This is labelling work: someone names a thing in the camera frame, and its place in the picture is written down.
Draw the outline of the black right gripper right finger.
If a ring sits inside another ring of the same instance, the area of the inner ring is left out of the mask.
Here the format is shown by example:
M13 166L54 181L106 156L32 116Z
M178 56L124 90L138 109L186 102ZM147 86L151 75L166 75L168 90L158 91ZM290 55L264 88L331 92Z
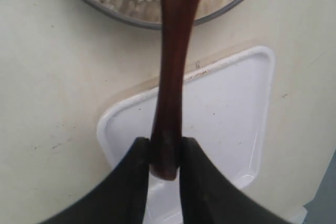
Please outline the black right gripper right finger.
M180 197L184 223L304 223L307 210L296 208L287 219L259 205L214 166L196 139L182 139Z

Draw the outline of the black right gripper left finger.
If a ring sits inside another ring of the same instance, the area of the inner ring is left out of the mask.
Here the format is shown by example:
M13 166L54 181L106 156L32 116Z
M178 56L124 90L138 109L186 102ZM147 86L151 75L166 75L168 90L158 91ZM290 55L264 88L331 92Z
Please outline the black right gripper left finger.
M149 183L149 140L137 137L91 192L42 223L142 223Z

